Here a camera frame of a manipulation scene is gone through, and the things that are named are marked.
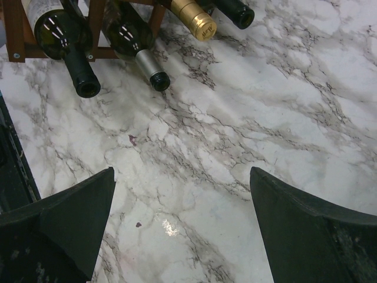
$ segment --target wooden wine rack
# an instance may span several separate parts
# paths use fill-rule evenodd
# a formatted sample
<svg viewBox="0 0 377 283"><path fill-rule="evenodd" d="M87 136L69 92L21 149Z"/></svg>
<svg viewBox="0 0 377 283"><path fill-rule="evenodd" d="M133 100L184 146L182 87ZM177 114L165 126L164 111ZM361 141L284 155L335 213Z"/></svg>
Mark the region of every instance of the wooden wine rack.
<svg viewBox="0 0 377 283"><path fill-rule="evenodd" d="M6 33L6 48L10 62L25 62L26 58L47 58L38 46L31 31L29 21L22 7L21 0L1 0L3 20ZM148 25L157 36L165 14L165 7L157 4L155 0L123 0L137 4L153 6L153 11ZM96 59L117 58L110 47L99 47L102 19L104 17L106 0L90 0L87 21L93 33L93 49L88 61Z"/></svg>

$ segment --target gold bottle neck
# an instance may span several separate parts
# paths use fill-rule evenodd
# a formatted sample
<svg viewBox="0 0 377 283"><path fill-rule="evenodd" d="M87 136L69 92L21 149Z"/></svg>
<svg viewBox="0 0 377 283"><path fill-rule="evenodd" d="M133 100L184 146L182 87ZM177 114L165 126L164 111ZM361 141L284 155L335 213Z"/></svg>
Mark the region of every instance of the gold bottle neck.
<svg viewBox="0 0 377 283"><path fill-rule="evenodd" d="M200 41L209 40L216 32L215 21L200 8L195 0L173 0L171 11Z"/></svg>

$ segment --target silver bottle neck wrapper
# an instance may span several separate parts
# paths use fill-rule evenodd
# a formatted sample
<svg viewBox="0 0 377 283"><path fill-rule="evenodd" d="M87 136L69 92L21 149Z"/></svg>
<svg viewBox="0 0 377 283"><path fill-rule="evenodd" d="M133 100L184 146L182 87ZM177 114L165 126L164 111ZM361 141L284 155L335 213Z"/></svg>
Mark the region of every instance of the silver bottle neck wrapper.
<svg viewBox="0 0 377 283"><path fill-rule="evenodd" d="M136 54L136 64L139 66L143 74L148 80L157 73L162 73L164 70L161 68L153 53L148 50L141 50Z"/></svg>

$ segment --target dark spot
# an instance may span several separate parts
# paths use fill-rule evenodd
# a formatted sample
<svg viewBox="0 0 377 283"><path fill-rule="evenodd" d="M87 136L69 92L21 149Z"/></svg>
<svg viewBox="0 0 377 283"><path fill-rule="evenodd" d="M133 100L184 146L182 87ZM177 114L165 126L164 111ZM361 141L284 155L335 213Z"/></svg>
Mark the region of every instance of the dark spot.
<svg viewBox="0 0 377 283"><path fill-rule="evenodd" d="M133 146L136 146L136 137L134 137L132 134L129 134L128 137L130 138L130 143L132 143Z"/></svg>

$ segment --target marble countertop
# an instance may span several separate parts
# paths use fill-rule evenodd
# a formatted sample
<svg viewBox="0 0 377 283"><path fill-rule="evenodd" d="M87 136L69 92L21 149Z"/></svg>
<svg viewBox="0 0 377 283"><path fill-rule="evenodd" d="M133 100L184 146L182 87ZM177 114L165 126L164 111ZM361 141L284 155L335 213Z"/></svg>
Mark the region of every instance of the marble countertop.
<svg viewBox="0 0 377 283"><path fill-rule="evenodd" d="M79 98L61 62L9 63L0 89L41 195L113 166L117 185L93 282L273 282L252 166L377 215L377 6L254 0L239 31L218 11L198 42L166 17L152 91L135 66L97 60Z"/></svg>

